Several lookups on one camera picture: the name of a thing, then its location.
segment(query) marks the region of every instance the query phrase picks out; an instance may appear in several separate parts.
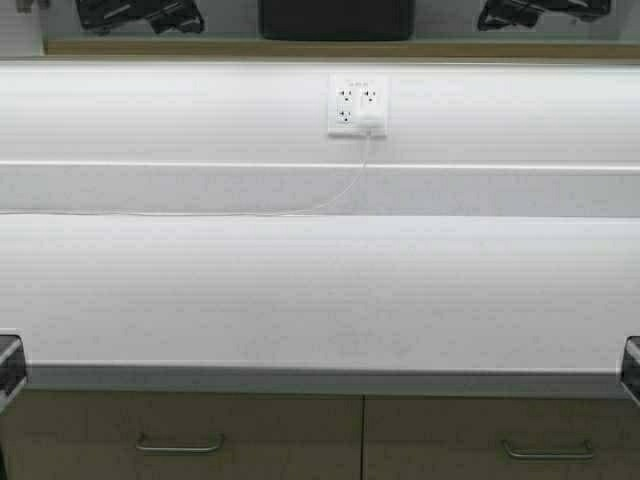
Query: white panel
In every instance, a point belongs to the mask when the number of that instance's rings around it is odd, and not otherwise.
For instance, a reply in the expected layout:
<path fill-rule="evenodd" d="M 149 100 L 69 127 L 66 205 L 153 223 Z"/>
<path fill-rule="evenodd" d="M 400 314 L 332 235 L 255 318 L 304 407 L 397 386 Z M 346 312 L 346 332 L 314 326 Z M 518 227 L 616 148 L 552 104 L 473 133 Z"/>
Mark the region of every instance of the white panel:
<path fill-rule="evenodd" d="M 388 140 L 328 138 L 340 72 L 391 79 Z M 638 216 L 639 80 L 615 66 L 4 63 L 0 210 L 296 209 L 339 191 L 366 151 L 332 212 Z"/>
<path fill-rule="evenodd" d="M 640 222 L 2 219 L 0 318 L 36 366 L 616 372 Z"/>

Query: wall outlet plate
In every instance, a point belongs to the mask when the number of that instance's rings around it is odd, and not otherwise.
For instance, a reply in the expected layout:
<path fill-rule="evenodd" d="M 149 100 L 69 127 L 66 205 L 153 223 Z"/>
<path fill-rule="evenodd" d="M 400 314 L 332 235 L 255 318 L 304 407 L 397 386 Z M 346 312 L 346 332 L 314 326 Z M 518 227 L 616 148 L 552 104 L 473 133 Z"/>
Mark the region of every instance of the wall outlet plate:
<path fill-rule="evenodd" d="M 382 121 L 371 128 L 363 113 L 375 111 Z M 330 136 L 386 137 L 389 118 L 389 78 L 370 75 L 333 75 L 327 102 Z"/>

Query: countertop edge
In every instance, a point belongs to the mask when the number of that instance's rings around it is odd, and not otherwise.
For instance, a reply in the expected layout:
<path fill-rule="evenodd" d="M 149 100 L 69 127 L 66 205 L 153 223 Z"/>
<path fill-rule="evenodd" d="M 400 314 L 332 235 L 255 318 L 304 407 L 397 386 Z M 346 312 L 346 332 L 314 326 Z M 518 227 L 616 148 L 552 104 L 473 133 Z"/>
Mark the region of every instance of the countertop edge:
<path fill-rule="evenodd" d="M 34 390 L 626 398 L 617 374 L 349 372 L 255 368 L 30 365 Z"/>

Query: black bracket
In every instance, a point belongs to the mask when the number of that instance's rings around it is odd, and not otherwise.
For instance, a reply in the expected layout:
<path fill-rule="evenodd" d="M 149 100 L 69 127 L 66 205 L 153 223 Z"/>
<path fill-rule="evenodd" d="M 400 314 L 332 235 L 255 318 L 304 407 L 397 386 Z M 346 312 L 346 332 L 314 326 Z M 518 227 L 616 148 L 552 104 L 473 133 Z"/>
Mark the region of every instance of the black bracket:
<path fill-rule="evenodd" d="M 478 30 L 533 28 L 545 12 L 564 13 L 583 22 L 594 22 L 611 13 L 611 0 L 487 0 L 478 18 Z"/>
<path fill-rule="evenodd" d="M 76 0 L 85 30 L 106 35 L 127 23 L 146 20 L 156 34 L 168 30 L 202 33 L 205 22 L 194 0 Z"/>

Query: black object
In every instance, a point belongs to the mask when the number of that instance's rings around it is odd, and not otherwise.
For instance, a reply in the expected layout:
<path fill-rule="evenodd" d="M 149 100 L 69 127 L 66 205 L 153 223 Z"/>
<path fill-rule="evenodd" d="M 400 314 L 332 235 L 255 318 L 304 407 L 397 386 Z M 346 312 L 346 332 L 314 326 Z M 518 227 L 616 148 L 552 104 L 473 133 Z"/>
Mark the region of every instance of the black object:
<path fill-rule="evenodd" d="M 620 369 L 620 382 L 640 405 L 640 337 L 627 340 Z"/>
<path fill-rule="evenodd" d="M 611 0 L 487 0 L 478 19 L 478 30 L 533 28 L 545 12 L 561 12 L 583 22 L 594 22 L 611 13 Z"/>
<path fill-rule="evenodd" d="M 270 40 L 408 40 L 414 18 L 415 0 L 260 0 Z"/>
<path fill-rule="evenodd" d="M 20 337 L 0 335 L 0 412 L 27 383 L 27 362 Z"/>
<path fill-rule="evenodd" d="M 205 22 L 194 0 L 76 0 L 82 28 L 100 35 L 147 20 L 156 34 L 202 33 Z"/>

